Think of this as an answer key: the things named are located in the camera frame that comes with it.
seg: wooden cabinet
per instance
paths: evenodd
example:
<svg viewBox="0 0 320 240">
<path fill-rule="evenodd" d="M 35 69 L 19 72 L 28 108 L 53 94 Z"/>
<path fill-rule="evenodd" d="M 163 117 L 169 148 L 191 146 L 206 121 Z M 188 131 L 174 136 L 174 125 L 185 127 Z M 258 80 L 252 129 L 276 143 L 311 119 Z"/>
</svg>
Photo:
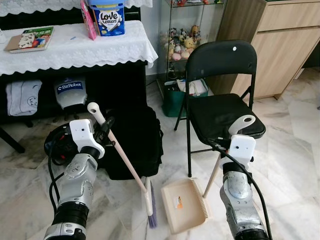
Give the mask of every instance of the wooden cabinet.
<svg viewBox="0 0 320 240">
<path fill-rule="evenodd" d="M 255 98 L 281 94 L 320 39 L 320 0 L 228 0 L 219 40 L 242 39 L 257 53 Z M 244 74 L 213 77 L 215 94 L 241 95 L 250 85 Z"/>
</svg>

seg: black bag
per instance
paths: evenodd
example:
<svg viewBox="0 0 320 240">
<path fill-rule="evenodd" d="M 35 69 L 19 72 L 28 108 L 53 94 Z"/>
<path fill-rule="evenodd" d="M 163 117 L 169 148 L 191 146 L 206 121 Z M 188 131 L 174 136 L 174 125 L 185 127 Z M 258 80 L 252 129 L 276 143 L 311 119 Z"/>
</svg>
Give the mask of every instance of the black bag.
<svg viewBox="0 0 320 240">
<path fill-rule="evenodd" d="M 156 175 L 164 151 L 163 133 L 155 111 L 148 106 L 115 109 L 107 113 L 106 119 L 109 117 L 115 118 L 111 130 L 139 177 Z M 98 167 L 105 168 L 112 180 L 134 178 L 114 147 L 105 149 Z"/>
</svg>

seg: chair backrest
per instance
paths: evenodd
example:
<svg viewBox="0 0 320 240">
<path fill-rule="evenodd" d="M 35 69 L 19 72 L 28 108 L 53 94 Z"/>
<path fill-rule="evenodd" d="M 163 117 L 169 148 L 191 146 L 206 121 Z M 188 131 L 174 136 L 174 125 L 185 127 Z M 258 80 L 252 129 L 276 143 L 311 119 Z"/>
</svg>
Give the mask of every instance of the chair backrest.
<svg viewBox="0 0 320 240">
<path fill-rule="evenodd" d="M 255 75 L 257 54 L 242 40 L 208 42 L 192 52 L 185 69 L 188 82 L 224 74 Z"/>
</svg>

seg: white lace tablecloth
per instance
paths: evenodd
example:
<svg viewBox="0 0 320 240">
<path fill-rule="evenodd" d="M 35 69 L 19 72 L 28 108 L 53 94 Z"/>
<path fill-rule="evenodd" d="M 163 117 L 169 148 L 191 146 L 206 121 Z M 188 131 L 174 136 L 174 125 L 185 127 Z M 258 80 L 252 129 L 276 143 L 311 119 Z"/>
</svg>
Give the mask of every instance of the white lace tablecloth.
<svg viewBox="0 0 320 240">
<path fill-rule="evenodd" d="M 84 23 L 54 26 L 51 42 L 46 50 L 10 53 L 3 49 L 12 36 L 25 29 L 3 31 L 7 40 L 0 44 L 0 76 L 14 72 L 35 72 L 94 65 L 115 65 L 137 60 L 147 61 L 148 67 L 158 58 L 144 26 L 140 21 L 126 21 L 125 34 L 120 36 L 97 36 L 95 41 L 88 38 Z"/>
<path fill-rule="evenodd" d="M 152 8 L 153 0 L 124 0 L 127 8 L 132 6 L 147 6 Z M 27 13 L 34 11 L 44 12 L 48 9 L 58 11 L 60 9 L 71 10 L 73 7 L 80 9 L 80 0 L 0 0 L 0 17 L 7 14 Z"/>
</svg>

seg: love letters container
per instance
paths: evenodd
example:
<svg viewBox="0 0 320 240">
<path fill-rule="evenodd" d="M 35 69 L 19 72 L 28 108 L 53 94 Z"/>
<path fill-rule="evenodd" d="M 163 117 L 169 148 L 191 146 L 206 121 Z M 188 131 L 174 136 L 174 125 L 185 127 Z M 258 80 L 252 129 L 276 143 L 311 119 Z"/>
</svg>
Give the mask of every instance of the love letters container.
<svg viewBox="0 0 320 240">
<path fill-rule="evenodd" d="M 124 0 L 89 0 L 95 22 L 102 37 L 125 34 Z"/>
</svg>

